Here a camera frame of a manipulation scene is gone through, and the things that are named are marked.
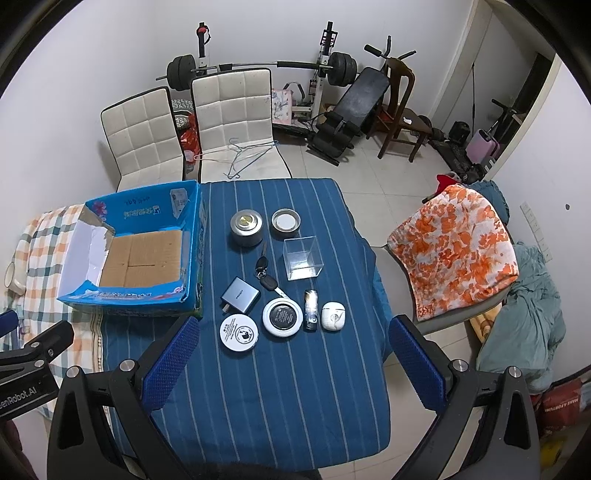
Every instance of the plaid blanket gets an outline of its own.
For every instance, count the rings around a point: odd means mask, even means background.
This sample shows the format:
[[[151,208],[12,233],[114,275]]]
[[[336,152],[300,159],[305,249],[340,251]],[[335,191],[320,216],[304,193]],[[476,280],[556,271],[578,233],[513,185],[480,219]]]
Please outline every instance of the plaid blanket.
[[[102,371],[102,316],[74,311],[56,299],[66,249],[83,206],[73,205],[44,213],[27,226],[13,257],[28,265],[27,290],[22,296],[9,291],[3,299],[4,305],[18,314],[20,325],[18,331],[0,339],[2,350],[22,348],[61,320],[72,324],[74,343],[50,365],[58,385],[72,365],[79,365],[85,372]],[[40,407],[40,411],[51,418],[55,405],[53,400]]]

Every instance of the red bag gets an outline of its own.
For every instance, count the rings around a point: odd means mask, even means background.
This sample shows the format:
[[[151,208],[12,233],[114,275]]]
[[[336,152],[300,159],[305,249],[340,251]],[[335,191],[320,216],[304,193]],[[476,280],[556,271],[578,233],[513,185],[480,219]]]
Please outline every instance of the red bag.
[[[201,144],[199,143],[199,128],[195,114],[189,115],[189,128],[181,135],[181,148],[185,155],[187,166],[192,170],[195,162],[201,156]]]

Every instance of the pink bag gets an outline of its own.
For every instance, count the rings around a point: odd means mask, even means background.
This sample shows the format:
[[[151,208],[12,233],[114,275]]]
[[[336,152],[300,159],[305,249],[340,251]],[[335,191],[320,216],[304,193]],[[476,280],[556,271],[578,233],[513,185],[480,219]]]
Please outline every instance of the pink bag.
[[[481,128],[466,147],[466,156],[472,163],[481,163],[486,157],[493,157],[498,148],[499,142]]]

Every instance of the blanket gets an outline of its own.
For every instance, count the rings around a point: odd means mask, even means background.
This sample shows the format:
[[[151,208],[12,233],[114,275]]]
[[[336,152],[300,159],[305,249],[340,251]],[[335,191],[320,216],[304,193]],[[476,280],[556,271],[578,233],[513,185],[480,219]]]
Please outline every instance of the blanket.
[[[495,209],[481,194],[451,185],[388,238],[404,265],[417,319],[486,300],[518,275],[515,252]]]
[[[482,346],[476,368],[503,372],[515,365],[524,374],[532,395],[552,383],[550,364],[566,327],[560,295],[537,247],[514,245],[519,278],[511,285],[507,302]]]

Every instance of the cardboard box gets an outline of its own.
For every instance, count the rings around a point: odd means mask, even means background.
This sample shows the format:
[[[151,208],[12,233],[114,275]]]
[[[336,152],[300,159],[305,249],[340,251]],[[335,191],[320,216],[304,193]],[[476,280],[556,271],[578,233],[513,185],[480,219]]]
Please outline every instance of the cardboard box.
[[[194,180],[86,202],[66,251],[58,300],[85,312],[201,316],[206,224]]]

